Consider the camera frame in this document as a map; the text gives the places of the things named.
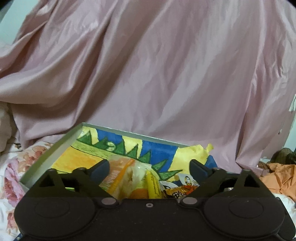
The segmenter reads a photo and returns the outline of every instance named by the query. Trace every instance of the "candy wrapper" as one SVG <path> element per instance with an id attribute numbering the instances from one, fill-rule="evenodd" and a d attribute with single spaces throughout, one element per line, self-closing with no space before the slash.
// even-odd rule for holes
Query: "candy wrapper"
<path id="1" fill-rule="evenodd" d="M 181 186 L 181 187 L 166 189 L 165 192 L 168 196 L 171 196 L 174 198 L 181 198 L 192 193 L 196 188 L 197 186 Z"/>

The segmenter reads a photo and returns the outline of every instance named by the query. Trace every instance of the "pink satin fabric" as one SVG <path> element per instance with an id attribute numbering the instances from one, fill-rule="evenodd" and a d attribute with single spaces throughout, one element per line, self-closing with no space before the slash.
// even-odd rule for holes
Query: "pink satin fabric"
<path id="1" fill-rule="evenodd" d="M 0 49 L 0 101 L 24 146 L 85 121 L 255 167 L 296 92 L 286 0 L 40 1 Z"/>

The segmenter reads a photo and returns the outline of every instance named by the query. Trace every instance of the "snack package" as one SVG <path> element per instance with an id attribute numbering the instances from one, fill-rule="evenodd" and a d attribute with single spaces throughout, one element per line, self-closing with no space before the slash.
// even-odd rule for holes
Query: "snack package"
<path id="1" fill-rule="evenodd" d="M 174 198 L 181 198 L 181 197 L 185 197 L 189 193 L 192 193 L 196 188 L 197 186 L 181 186 L 181 187 L 166 189 L 165 192 L 168 196 L 171 196 Z"/>
<path id="2" fill-rule="evenodd" d="M 147 186 L 148 186 L 149 199 L 164 198 L 164 194 L 160 188 L 159 181 L 155 178 L 155 176 L 150 171 L 146 172 L 146 180 L 147 180 Z"/>
<path id="3" fill-rule="evenodd" d="M 148 185 L 146 179 L 147 171 L 151 170 L 151 164 L 136 161 L 133 169 L 133 191 L 129 196 L 130 199 L 148 199 Z"/>
<path id="4" fill-rule="evenodd" d="M 127 198 L 133 191 L 132 167 L 135 160 L 124 156 L 111 156 L 109 175 L 100 184 L 100 187 L 118 200 Z"/>
<path id="5" fill-rule="evenodd" d="M 182 185 L 185 186 L 200 186 L 196 180 L 193 179 L 193 177 L 190 174 L 183 174 L 178 173 L 178 177 L 182 183 Z"/>

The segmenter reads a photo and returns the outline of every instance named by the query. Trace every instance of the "beige fabric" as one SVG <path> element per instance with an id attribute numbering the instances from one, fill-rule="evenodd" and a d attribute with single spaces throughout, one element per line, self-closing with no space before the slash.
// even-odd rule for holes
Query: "beige fabric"
<path id="1" fill-rule="evenodd" d="M 0 102 L 0 152 L 4 151 L 7 140 L 11 137 L 10 116 L 7 103 Z"/>

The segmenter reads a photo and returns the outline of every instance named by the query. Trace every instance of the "orange fabric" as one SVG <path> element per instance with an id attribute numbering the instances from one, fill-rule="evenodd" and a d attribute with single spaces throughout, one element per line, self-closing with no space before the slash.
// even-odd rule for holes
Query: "orange fabric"
<path id="1" fill-rule="evenodd" d="M 267 188 L 278 194 L 284 194 L 296 201 L 296 165 L 267 164 L 272 173 L 260 177 Z"/>

